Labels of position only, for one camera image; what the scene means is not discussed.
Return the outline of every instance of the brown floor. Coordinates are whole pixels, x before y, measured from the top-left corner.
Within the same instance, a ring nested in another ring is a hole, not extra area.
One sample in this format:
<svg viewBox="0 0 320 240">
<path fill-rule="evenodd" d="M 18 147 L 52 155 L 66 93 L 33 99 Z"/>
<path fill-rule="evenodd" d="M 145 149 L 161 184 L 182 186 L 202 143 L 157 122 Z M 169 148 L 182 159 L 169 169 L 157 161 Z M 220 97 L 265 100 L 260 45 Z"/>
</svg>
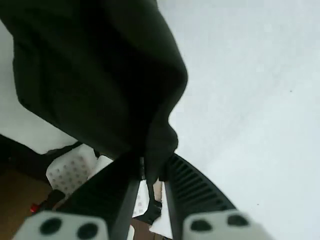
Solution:
<svg viewBox="0 0 320 240">
<path fill-rule="evenodd" d="M 24 219 L 30 216 L 32 203 L 39 204 L 45 200 L 51 187 L 41 181 L 34 180 L 13 169 L 0 165 L 0 240 L 13 238 Z M 134 240 L 162 240 L 157 234 L 149 232 L 144 222 L 132 220 Z"/>
</svg>

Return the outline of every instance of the perforated white plastic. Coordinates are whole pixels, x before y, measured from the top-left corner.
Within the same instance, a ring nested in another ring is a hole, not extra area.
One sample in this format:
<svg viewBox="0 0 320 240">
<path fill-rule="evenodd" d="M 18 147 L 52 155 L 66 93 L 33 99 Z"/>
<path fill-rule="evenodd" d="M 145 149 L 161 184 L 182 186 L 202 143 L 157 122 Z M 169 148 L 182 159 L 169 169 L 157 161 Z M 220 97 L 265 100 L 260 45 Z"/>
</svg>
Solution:
<svg viewBox="0 0 320 240">
<path fill-rule="evenodd" d="M 94 150 L 81 145 L 55 159 L 47 168 L 46 177 L 53 189 L 65 193 L 68 198 L 88 179 L 100 172 L 113 161 L 101 155 L 98 159 Z M 149 205 L 149 192 L 145 180 L 140 182 L 132 217 L 143 215 Z"/>
<path fill-rule="evenodd" d="M 46 170 L 53 189 L 70 196 L 91 174 L 97 164 L 94 150 L 81 145 L 55 159 Z"/>
</svg>

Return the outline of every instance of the red light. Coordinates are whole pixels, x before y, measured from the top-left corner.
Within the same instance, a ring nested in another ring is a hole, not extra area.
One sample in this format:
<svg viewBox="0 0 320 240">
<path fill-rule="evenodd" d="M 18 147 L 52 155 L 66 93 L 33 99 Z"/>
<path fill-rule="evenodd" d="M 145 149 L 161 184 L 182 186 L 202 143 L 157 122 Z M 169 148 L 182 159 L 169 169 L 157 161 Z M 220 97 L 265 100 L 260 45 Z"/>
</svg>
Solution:
<svg viewBox="0 0 320 240">
<path fill-rule="evenodd" d="M 35 213 L 38 210 L 38 208 L 39 208 L 39 205 L 32 203 L 30 207 L 30 212 Z"/>
</svg>

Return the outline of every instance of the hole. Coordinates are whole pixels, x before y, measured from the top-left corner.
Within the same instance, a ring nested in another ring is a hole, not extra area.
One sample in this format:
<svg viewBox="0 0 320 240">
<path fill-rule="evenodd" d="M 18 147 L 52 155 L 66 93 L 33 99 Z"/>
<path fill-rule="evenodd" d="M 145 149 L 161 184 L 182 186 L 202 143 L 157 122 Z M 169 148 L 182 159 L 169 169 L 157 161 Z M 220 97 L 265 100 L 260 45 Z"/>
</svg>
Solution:
<svg viewBox="0 0 320 240">
<path fill-rule="evenodd" d="M 196 232 L 207 232 L 213 230 L 212 226 L 206 220 L 194 220 L 191 224 L 191 230 Z"/>
<path fill-rule="evenodd" d="M 230 215 L 227 223 L 229 226 L 234 227 L 244 227 L 249 225 L 249 222 L 243 216 L 238 214 Z"/>
<path fill-rule="evenodd" d="M 93 239 L 98 233 L 98 226 L 94 223 L 86 223 L 79 227 L 77 236 L 81 240 Z"/>
<path fill-rule="evenodd" d="M 62 221 L 60 218 L 53 217 L 46 220 L 40 226 L 40 233 L 42 235 L 51 235 L 59 231 L 62 225 Z"/>
</svg>

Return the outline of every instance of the black fabric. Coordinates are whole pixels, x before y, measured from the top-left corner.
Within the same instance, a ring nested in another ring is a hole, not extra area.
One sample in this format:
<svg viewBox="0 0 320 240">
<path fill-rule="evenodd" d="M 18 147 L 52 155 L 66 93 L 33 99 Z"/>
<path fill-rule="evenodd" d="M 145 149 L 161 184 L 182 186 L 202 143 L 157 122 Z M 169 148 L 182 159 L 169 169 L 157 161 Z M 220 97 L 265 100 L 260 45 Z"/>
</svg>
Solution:
<svg viewBox="0 0 320 240">
<path fill-rule="evenodd" d="M 0 0 L 20 103 L 115 159 L 135 150 L 153 183 L 178 138 L 168 123 L 187 83 L 153 0 Z"/>
</svg>

